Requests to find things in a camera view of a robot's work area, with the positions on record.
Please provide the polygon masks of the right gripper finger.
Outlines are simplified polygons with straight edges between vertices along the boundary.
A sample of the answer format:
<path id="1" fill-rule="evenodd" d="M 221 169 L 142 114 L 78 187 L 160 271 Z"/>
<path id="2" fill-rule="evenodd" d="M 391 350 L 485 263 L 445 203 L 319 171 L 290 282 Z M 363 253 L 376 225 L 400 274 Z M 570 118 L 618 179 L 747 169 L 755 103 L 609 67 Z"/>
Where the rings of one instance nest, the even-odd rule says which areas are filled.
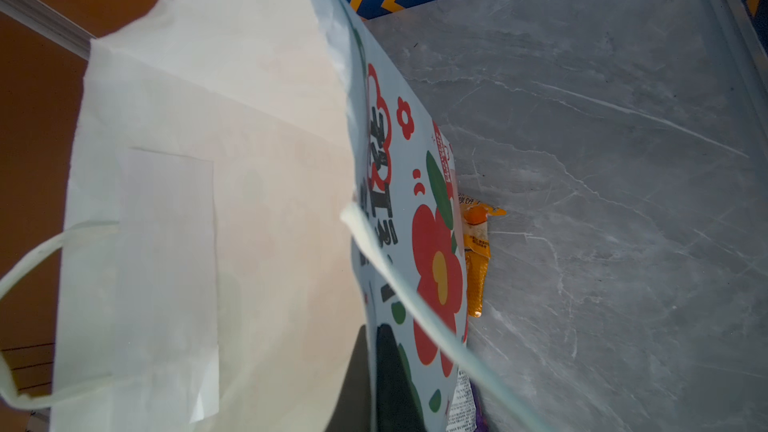
<path id="1" fill-rule="evenodd" d="M 372 399 L 367 327 L 361 326 L 326 432 L 370 432 Z"/>

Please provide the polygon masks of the purple white snack bag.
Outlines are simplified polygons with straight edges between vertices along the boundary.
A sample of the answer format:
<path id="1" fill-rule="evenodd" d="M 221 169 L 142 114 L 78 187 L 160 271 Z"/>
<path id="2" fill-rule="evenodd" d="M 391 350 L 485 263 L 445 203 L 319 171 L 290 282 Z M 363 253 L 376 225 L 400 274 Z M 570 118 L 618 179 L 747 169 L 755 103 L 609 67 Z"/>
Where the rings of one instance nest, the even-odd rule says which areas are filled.
<path id="1" fill-rule="evenodd" d="M 479 393 L 468 375 L 458 371 L 456 388 L 448 413 L 447 432 L 489 432 Z"/>

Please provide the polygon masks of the white floral paper bag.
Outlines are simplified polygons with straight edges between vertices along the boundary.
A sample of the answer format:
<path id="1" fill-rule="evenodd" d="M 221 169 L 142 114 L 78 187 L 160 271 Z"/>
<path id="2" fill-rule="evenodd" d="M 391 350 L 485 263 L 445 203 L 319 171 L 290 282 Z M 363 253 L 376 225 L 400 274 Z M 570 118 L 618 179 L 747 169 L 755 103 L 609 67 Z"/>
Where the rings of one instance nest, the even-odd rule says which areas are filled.
<path id="1" fill-rule="evenodd" d="M 367 327 L 371 431 L 443 431 L 468 350 L 452 147 L 346 0 L 159 0 L 92 42 L 61 256 L 54 431 L 323 431 Z"/>

